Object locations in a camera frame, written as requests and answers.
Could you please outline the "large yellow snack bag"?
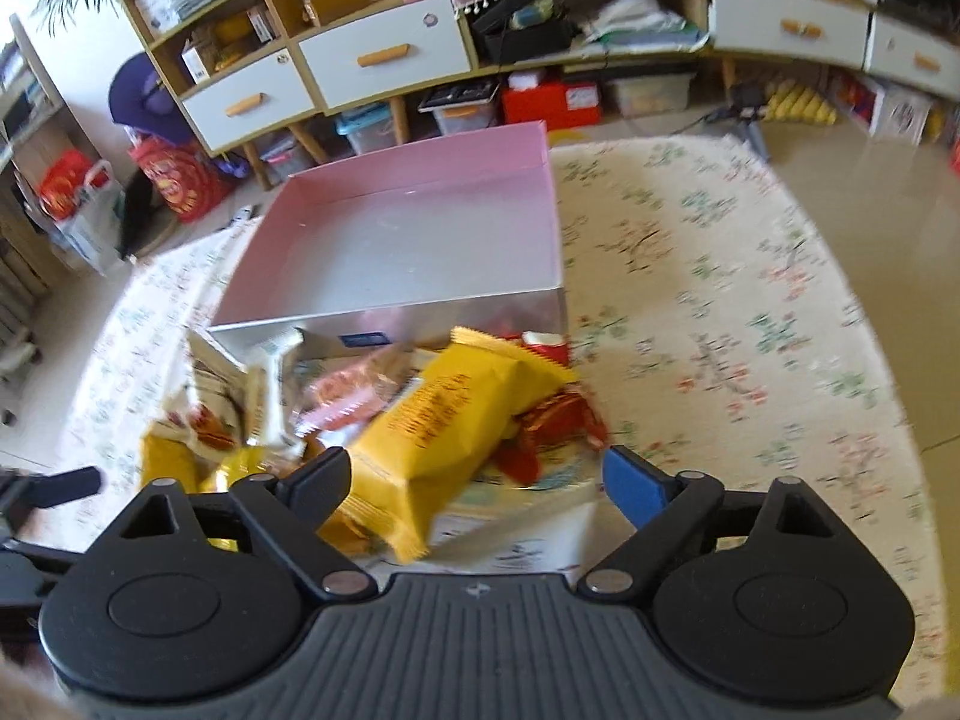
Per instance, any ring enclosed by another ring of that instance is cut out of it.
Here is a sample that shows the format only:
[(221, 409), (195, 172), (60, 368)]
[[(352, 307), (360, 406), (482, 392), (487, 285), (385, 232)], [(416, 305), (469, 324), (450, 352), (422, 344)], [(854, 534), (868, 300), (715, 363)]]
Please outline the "large yellow snack bag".
[(430, 552), (433, 520), (488, 460), (516, 416), (578, 382), (578, 374), (519, 344), (455, 327), (420, 382), (347, 449), (352, 487), (343, 513), (402, 564)]

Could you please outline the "pink biscuit packet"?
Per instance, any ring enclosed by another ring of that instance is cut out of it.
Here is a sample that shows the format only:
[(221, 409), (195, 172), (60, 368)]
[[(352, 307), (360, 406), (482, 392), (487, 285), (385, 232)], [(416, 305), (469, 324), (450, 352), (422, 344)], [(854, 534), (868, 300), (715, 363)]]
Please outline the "pink biscuit packet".
[(412, 375), (412, 351), (384, 346), (302, 389), (296, 432), (309, 436), (368, 421), (381, 413)]

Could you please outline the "red foil candy pack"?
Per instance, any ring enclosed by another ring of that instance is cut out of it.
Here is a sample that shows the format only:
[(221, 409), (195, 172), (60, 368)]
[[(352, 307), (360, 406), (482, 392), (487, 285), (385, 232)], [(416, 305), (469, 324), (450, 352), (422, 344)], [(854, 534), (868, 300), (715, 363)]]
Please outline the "red foil candy pack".
[(608, 429), (581, 390), (565, 388), (519, 415), (490, 461), (514, 483), (532, 486), (544, 476), (548, 450), (573, 444), (601, 454), (608, 445)]

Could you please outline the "floral tablecloth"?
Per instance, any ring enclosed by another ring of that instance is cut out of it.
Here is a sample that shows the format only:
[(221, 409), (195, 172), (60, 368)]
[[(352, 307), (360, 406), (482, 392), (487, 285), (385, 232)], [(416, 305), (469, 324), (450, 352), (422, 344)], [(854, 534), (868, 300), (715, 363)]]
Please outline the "floral tablecloth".
[[(804, 478), (905, 590), (916, 637), (893, 695), (947, 692), (946, 590), (928, 489), (895, 380), (827, 243), (745, 146), (715, 138), (578, 143), (551, 154), (571, 356), (613, 444), (727, 488)], [(205, 328), (258, 221), (133, 270), (71, 405), (65, 466), (98, 465), (99, 496), (44, 515), (39, 532), (87, 548), (140, 489), (140, 442), (187, 376), (187, 328)], [(586, 485), (565, 504), (505, 501), (483, 479), (434, 525), (427, 561), (352, 546), (394, 570), (584, 569), (630, 535)]]

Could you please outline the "pink shallow cardboard box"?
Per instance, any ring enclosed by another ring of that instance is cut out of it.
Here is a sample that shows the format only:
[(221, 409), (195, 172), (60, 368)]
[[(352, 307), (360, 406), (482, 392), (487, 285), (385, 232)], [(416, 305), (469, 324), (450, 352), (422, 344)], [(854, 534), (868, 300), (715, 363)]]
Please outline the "pink shallow cardboard box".
[(544, 124), (430, 138), (296, 174), (229, 278), (210, 332), (235, 355), (299, 328), (321, 358), (438, 346), (457, 325), (565, 333)]

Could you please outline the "red gift bag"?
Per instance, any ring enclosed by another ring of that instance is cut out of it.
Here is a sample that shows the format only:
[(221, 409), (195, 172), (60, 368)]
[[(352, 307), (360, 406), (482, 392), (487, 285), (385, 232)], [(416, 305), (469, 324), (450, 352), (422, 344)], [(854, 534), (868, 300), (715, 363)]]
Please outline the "red gift bag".
[(146, 137), (128, 150), (128, 156), (181, 223), (199, 221), (231, 193), (231, 184), (192, 145)]

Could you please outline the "red white shopping bag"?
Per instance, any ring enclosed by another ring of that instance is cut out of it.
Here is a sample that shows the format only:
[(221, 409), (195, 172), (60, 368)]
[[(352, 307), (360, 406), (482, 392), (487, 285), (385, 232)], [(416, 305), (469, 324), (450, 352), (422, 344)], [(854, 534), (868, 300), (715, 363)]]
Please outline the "red white shopping bag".
[(121, 260), (125, 192), (106, 160), (67, 149), (39, 185), (39, 202), (76, 255), (99, 275)]

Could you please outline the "clear plastic storage bin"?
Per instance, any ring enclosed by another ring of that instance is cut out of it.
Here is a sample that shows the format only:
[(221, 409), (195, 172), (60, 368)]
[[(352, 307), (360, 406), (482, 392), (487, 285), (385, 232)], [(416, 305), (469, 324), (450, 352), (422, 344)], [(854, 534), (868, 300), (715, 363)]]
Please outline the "clear plastic storage bin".
[(607, 87), (620, 115), (638, 119), (685, 110), (693, 78), (693, 73), (631, 76), (612, 80)]

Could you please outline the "red storage box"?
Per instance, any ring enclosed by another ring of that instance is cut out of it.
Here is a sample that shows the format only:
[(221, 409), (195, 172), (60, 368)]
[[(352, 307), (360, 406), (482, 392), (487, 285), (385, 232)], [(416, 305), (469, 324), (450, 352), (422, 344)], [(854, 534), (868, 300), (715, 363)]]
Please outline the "red storage box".
[(544, 122), (548, 132), (592, 127), (602, 119), (596, 83), (548, 82), (501, 94), (506, 124)]

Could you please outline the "yellow egg tray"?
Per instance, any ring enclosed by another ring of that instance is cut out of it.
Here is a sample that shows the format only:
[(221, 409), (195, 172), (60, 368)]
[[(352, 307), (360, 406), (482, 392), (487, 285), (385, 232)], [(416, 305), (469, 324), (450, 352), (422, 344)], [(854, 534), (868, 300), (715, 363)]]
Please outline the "yellow egg tray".
[(825, 98), (813, 86), (784, 78), (770, 82), (765, 88), (766, 122), (807, 124), (816, 127), (831, 127), (838, 122), (838, 110), (830, 99)]

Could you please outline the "purple plush toy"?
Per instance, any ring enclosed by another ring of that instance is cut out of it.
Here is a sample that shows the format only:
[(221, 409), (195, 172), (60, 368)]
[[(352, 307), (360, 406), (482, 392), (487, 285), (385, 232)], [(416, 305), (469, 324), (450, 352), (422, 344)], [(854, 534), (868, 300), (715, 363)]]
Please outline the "purple plush toy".
[(107, 93), (112, 122), (184, 146), (194, 132), (144, 52), (125, 60)]

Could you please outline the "wooden cabinet with white drawers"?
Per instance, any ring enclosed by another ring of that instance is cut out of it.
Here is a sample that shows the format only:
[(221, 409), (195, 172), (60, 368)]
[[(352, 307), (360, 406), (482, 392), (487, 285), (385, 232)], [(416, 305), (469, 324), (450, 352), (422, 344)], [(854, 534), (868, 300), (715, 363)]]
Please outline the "wooden cabinet with white drawers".
[(452, 0), (121, 0), (146, 55), (212, 156), (286, 130), (327, 158), (309, 119), (382, 103), (398, 142), (405, 99), (466, 78), (478, 60)]

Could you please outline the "low wooden tv stand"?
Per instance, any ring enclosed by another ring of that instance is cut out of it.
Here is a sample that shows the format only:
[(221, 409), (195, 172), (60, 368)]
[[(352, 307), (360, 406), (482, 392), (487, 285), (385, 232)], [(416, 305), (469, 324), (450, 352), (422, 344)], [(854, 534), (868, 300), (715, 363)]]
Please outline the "low wooden tv stand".
[(958, 34), (871, 0), (659, 0), (706, 36), (704, 50), (811, 62), (958, 98)]

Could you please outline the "black storage basket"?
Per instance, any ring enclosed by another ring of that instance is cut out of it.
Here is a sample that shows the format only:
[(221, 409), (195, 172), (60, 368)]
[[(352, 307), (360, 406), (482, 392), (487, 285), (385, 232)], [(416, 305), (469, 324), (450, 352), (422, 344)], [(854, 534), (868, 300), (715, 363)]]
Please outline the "black storage basket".
[(569, 49), (578, 27), (563, 0), (494, 0), (469, 18), (478, 55), (512, 65)]

